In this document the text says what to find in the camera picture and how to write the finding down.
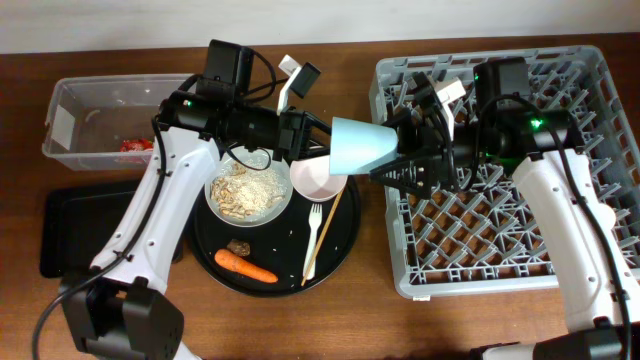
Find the pink bowl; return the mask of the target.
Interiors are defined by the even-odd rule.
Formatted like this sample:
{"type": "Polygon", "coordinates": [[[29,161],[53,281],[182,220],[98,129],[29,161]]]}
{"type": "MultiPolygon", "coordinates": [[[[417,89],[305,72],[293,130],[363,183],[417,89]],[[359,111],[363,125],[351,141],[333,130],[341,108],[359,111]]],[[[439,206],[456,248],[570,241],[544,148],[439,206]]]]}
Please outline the pink bowl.
{"type": "Polygon", "coordinates": [[[331,175],[328,155],[293,161],[290,180],[294,189],[313,202],[325,202],[335,197],[347,184],[347,175],[331,175]]]}

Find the blue cup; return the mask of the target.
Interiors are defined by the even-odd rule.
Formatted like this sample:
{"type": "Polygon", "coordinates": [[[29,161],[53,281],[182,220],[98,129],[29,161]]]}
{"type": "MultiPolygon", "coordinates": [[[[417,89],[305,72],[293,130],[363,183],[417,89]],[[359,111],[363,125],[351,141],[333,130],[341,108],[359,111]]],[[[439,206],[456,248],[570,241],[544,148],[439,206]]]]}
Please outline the blue cup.
{"type": "Polygon", "coordinates": [[[394,129],[351,119],[332,119],[329,173],[362,175],[397,157],[394,129]]]}

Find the red snack wrapper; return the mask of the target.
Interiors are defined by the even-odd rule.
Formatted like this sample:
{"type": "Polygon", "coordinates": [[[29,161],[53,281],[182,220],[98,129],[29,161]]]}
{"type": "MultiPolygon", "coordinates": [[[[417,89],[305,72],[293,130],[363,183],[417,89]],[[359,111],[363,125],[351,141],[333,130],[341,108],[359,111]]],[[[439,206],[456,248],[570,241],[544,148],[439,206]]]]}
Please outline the red snack wrapper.
{"type": "Polygon", "coordinates": [[[131,140],[124,140],[121,144],[121,152],[145,152],[151,151],[154,147],[154,143],[151,140],[138,138],[131,140]]]}

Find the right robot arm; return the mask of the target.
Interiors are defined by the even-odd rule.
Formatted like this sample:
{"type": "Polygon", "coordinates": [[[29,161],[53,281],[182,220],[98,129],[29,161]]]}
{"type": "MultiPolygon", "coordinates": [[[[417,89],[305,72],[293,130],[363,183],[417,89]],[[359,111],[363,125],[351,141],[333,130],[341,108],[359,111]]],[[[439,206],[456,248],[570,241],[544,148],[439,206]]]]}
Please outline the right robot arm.
{"type": "Polygon", "coordinates": [[[400,136],[400,156],[374,169],[374,181],[429,199],[435,190],[469,191],[465,167],[497,161],[532,211],[562,290],[569,331],[533,345],[478,348],[477,359],[635,359],[639,355],[639,285],[613,234],[613,210],[596,197],[576,121],[530,100],[523,58],[485,62],[473,70],[475,125],[456,127],[448,104],[465,91],[424,73],[404,78],[411,102],[386,124],[400,136]]]}

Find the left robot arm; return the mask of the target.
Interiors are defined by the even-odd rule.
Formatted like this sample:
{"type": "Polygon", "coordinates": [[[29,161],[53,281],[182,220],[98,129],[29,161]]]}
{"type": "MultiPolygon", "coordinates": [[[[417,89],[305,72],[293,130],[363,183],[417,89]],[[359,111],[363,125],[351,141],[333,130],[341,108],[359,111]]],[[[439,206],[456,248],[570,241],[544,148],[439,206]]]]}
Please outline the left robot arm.
{"type": "Polygon", "coordinates": [[[270,73],[284,83],[252,88],[257,51],[213,40],[205,69],[164,99],[151,124],[154,148],[144,176],[114,234],[89,269],[67,274],[61,307],[77,350],[100,359],[188,359],[184,317],[166,298],[175,249],[203,187],[232,145],[263,150],[273,160],[321,155],[311,132],[329,126],[287,103],[319,77],[312,64],[285,57],[270,73]]]}

